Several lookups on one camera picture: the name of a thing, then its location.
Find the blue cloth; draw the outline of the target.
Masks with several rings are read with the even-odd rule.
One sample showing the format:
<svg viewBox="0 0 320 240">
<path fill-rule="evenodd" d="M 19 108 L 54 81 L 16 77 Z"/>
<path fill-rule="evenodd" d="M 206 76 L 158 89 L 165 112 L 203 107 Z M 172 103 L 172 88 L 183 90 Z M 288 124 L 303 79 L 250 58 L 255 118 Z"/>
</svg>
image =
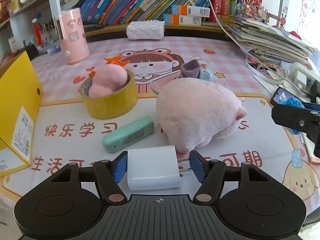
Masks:
<svg viewBox="0 0 320 240">
<path fill-rule="evenodd" d="M 288 98 L 285 95 L 282 95 L 279 97 L 278 103 L 280 105 L 286 106 L 287 107 L 287 112 L 292 113 L 293 110 L 296 109 L 305 109 L 305 106 L 303 103 L 295 97 Z M 292 134 L 292 135 L 299 135 L 302 132 L 296 129 L 292 129 L 289 127 L 286 127 L 286 129 Z"/>
</svg>

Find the mint green case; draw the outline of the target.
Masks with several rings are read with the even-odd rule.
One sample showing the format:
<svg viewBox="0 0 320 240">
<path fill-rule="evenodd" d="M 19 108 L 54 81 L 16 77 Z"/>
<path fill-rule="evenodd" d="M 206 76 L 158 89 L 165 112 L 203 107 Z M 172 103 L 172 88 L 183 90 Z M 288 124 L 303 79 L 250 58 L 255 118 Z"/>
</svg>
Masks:
<svg viewBox="0 0 320 240">
<path fill-rule="evenodd" d="M 154 129 L 153 119 L 147 115 L 106 134 L 102 145 L 107 152 L 114 153 L 151 135 Z"/>
</svg>

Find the white power adapter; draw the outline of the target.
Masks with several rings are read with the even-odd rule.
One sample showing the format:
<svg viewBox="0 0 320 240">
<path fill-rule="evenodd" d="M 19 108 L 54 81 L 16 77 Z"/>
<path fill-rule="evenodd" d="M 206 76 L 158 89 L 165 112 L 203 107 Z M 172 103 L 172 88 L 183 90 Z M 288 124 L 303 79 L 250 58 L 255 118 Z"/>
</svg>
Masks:
<svg viewBox="0 0 320 240">
<path fill-rule="evenodd" d="M 190 170 L 178 164 L 174 146 L 137 148 L 127 152 L 127 185 L 133 192 L 168 193 L 181 186 L 181 174 Z"/>
</svg>

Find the large pink plush pig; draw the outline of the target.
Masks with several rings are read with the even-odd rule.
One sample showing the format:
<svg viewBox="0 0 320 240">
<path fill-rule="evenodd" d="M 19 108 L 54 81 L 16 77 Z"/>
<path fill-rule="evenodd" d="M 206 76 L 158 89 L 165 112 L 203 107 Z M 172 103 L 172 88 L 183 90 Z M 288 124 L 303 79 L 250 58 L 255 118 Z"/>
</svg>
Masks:
<svg viewBox="0 0 320 240">
<path fill-rule="evenodd" d="M 169 144 L 181 154 L 232 135 L 247 115 L 231 90 L 195 78 L 167 83 L 157 96 L 156 113 Z"/>
</svg>

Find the yellow tape roll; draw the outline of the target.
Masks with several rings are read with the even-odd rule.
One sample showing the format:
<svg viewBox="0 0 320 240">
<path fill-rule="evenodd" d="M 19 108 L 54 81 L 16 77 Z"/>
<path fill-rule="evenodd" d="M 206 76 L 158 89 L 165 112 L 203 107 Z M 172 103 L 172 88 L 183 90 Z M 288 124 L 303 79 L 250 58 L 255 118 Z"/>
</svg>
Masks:
<svg viewBox="0 0 320 240">
<path fill-rule="evenodd" d="M 135 75 L 130 70 L 126 72 L 127 83 L 122 89 L 96 98 L 88 96 L 95 76 L 94 71 L 90 72 L 89 77 L 80 86 L 80 95 L 91 117 L 100 120 L 112 119 L 128 113 L 135 107 L 138 100 Z"/>
</svg>

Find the small pink plush toy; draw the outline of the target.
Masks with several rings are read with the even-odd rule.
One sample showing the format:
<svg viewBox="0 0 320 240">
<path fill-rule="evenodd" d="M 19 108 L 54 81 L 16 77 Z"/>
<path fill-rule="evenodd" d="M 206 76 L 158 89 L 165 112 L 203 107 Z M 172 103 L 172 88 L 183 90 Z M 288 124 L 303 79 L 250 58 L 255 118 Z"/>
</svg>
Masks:
<svg viewBox="0 0 320 240">
<path fill-rule="evenodd" d="M 108 96 L 122 89 L 128 80 L 128 74 L 124 66 L 130 61 L 121 61 L 121 55 L 112 58 L 104 58 L 106 65 L 96 71 L 91 71 L 89 77 L 92 79 L 88 90 L 90 98 Z"/>
</svg>

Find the purple blue toy truck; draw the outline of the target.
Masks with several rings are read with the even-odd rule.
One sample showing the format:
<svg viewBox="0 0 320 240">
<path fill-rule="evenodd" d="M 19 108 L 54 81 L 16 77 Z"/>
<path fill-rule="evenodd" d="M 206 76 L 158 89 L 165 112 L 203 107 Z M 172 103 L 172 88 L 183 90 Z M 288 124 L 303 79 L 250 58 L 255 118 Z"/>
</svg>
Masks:
<svg viewBox="0 0 320 240">
<path fill-rule="evenodd" d="M 195 79 L 214 82 L 213 72 L 210 68 L 199 63 L 197 59 L 182 64 L 179 78 L 191 77 Z"/>
</svg>

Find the black smartphone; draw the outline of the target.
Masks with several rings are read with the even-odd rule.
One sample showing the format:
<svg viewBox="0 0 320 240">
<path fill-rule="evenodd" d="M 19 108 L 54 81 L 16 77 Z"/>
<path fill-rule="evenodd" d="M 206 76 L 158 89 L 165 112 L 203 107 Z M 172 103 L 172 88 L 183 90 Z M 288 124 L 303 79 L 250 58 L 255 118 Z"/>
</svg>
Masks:
<svg viewBox="0 0 320 240">
<path fill-rule="evenodd" d="M 289 91 L 278 87 L 271 98 L 271 104 L 273 106 L 277 104 L 298 107 L 298 108 L 308 108 L 310 109 L 312 104 L 303 102 L 298 97 L 290 93 Z"/>
</svg>

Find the stack of papers and notebooks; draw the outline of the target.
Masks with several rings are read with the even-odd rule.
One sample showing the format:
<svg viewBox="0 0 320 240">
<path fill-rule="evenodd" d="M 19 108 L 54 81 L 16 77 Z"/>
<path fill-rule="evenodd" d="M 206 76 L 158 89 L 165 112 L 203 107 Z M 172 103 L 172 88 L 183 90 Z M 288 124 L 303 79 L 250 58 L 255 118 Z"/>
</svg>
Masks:
<svg viewBox="0 0 320 240">
<path fill-rule="evenodd" d="M 315 50 L 284 30 L 239 16 L 231 17 L 228 29 L 244 48 L 264 60 L 299 62 L 311 67 L 310 57 Z"/>
</svg>

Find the yellow cardboard box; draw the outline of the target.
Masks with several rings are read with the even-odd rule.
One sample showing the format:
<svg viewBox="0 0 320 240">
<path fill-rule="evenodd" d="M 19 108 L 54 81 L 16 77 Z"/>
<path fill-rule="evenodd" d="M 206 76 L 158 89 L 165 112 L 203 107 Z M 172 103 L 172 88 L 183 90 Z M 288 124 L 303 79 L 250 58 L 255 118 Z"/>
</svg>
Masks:
<svg viewBox="0 0 320 240">
<path fill-rule="evenodd" d="M 43 89 L 26 52 L 1 67 L 1 176 L 31 165 Z"/>
</svg>

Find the white quilted pouch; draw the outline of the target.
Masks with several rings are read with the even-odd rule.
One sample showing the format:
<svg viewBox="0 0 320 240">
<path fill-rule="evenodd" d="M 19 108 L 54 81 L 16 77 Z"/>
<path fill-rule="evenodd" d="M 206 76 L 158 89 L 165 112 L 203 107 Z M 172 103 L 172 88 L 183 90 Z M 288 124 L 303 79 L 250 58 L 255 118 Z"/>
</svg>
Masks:
<svg viewBox="0 0 320 240">
<path fill-rule="evenodd" d="M 126 28 L 130 40 L 161 40 L 164 37 L 164 21 L 133 21 Z"/>
</svg>

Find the orange white box lower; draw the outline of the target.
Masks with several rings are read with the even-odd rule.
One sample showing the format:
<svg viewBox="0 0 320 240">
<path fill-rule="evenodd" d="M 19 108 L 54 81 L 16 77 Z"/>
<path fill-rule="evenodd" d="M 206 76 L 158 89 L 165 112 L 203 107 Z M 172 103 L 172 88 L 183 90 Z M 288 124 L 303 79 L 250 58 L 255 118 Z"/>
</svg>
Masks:
<svg viewBox="0 0 320 240">
<path fill-rule="evenodd" d="M 198 16 L 164 14 L 163 17 L 164 17 L 165 24 L 171 24 L 171 25 L 200 26 L 202 23 L 202 18 Z"/>
</svg>

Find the orange white box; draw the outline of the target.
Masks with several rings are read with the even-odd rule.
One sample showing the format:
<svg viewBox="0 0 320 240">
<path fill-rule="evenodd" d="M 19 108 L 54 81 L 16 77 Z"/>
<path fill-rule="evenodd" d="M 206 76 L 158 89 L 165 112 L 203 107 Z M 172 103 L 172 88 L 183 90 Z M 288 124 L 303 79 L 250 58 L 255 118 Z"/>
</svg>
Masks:
<svg viewBox="0 0 320 240">
<path fill-rule="evenodd" d="M 171 6 L 171 13 L 173 15 L 196 16 L 196 17 L 210 17 L 210 9 L 207 7 L 196 7 L 191 5 L 175 5 Z"/>
<path fill-rule="evenodd" d="M 171 24 L 171 25 L 200 26 L 202 23 L 202 18 L 198 16 L 164 14 L 163 17 L 164 17 L 165 24 Z"/>
</svg>

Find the orange white box upper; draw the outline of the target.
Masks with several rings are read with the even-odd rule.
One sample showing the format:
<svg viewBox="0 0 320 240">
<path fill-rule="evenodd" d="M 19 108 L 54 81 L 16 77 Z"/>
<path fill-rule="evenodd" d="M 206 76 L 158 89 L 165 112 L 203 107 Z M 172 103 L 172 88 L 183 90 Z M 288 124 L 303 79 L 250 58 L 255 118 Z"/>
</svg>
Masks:
<svg viewBox="0 0 320 240">
<path fill-rule="evenodd" d="M 191 5 L 175 5 L 171 6 L 171 13 L 173 15 L 196 16 L 196 17 L 210 17 L 210 9 L 207 7 L 196 7 Z"/>
</svg>

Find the white side shelf unit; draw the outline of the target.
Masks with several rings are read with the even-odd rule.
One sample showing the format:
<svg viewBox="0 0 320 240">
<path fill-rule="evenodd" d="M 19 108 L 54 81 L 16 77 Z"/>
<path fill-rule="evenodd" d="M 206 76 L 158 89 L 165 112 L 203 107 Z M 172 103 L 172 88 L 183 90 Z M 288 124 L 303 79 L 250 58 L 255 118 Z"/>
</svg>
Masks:
<svg viewBox="0 0 320 240">
<path fill-rule="evenodd" d="M 11 53 L 11 44 L 17 49 L 37 45 L 33 19 L 37 19 L 43 42 L 57 41 L 49 0 L 31 0 L 1 23 L 1 58 Z"/>
</svg>

